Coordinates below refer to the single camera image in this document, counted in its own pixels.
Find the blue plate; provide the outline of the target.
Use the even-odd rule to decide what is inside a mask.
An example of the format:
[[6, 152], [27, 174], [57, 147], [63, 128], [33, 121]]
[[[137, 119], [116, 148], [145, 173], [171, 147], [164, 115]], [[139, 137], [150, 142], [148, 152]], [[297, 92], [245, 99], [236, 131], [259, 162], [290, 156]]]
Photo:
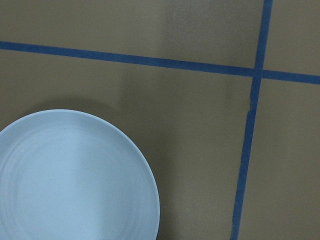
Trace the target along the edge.
[[3, 240], [154, 240], [160, 201], [151, 168], [118, 128], [66, 109], [0, 132]]

